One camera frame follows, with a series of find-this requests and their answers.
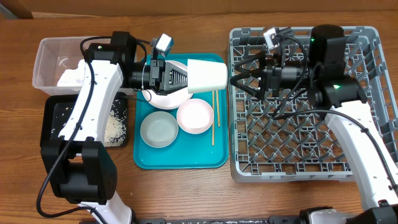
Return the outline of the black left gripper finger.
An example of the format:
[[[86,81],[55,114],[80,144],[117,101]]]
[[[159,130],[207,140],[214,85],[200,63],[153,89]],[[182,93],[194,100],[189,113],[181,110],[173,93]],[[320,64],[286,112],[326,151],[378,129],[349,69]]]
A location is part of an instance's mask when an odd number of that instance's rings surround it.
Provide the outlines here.
[[[173,83],[172,80],[164,80],[161,83],[161,95],[168,95],[187,87],[187,82]]]
[[[166,60],[165,80],[167,82],[186,82],[187,66],[175,60]]]

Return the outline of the rice food waste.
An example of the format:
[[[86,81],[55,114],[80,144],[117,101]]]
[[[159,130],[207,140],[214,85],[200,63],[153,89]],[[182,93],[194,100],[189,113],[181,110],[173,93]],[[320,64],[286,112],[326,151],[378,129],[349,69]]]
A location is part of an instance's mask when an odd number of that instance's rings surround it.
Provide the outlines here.
[[[70,117],[74,102],[57,103],[54,106],[50,139],[57,139],[59,132],[66,125]],[[104,135],[105,147],[125,146],[127,142],[127,100],[114,100]]]

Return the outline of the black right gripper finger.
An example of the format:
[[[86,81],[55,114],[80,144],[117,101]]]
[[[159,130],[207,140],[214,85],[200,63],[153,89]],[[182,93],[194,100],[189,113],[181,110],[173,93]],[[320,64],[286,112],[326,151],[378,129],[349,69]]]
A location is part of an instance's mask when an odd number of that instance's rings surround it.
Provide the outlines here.
[[[248,84],[245,85],[241,83],[240,81],[243,81],[246,79],[248,81]],[[250,86],[251,80],[257,80],[257,87],[254,88],[253,86]],[[258,100],[264,100],[264,81],[261,78],[256,78],[251,76],[250,74],[239,74],[239,75],[234,75],[229,79],[229,83],[240,90],[248,93],[251,96],[255,96]]]
[[[259,53],[236,63],[234,65],[234,69],[236,71],[239,71],[240,73],[250,73],[250,74],[259,73],[265,69],[265,65],[264,65],[264,63],[261,63],[261,60],[265,59],[266,55],[267,55],[267,52],[265,50],[260,51]],[[243,65],[246,65],[246,64],[251,65],[256,60],[258,60],[260,63],[260,66],[258,68],[254,69],[254,70],[243,68]]]

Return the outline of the white paper cup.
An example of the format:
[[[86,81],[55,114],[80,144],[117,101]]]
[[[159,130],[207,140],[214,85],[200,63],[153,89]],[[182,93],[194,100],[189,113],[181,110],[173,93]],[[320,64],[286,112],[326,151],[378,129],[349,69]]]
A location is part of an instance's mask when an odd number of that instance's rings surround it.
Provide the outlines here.
[[[206,60],[187,60],[187,89],[189,93],[223,90],[227,86],[228,69],[225,63]]]

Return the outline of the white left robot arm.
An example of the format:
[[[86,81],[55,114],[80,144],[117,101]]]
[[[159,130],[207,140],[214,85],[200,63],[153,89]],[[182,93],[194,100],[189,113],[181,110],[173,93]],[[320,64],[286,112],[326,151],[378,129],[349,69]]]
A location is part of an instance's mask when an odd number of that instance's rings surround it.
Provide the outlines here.
[[[168,95],[187,86],[186,73],[173,68],[165,57],[174,44],[162,34],[151,42],[150,60],[136,61],[136,49],[146,42],[128,32],[83,39],[83,84],[68,121],[52,139],[42,135],[40,154],[46,170],[36,199],[37,212],[47,186],[54,195],[86,210],[99,223],[136,223],[134,211],[116,192],[118,173],[104,146],[106,123],[121,88],[152,90]]]

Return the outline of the grey bowl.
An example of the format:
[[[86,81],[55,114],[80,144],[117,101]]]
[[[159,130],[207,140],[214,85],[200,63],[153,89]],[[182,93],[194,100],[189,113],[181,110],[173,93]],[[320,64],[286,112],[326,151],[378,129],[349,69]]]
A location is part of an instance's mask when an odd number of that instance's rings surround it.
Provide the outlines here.
[[[172,144],[178,135],[177,120],[164,111],[156,111],[144,118],[140,127],[142,140],[151,147],[162,148]]]

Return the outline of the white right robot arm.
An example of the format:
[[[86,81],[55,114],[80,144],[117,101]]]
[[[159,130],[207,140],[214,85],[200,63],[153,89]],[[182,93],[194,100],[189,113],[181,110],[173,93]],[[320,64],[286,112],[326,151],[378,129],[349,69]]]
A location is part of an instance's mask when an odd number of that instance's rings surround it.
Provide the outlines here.
[[[297,223],[396,223],[397,166],[374,124],[368,98],[361,84],[345,74],[346,36],[340,26],[324,24],[311,31],[303,60],[286,62],[281,48],[294,40],[291,28],[270,28],[263,33],[266,49],[235,64],[233,86],[264,100],[266,91],[277,96],[283,89],[304,88],[312,113],[332,130],[348,160],[357,183],[363,211],[359,215],[331,207],[302,210]]]

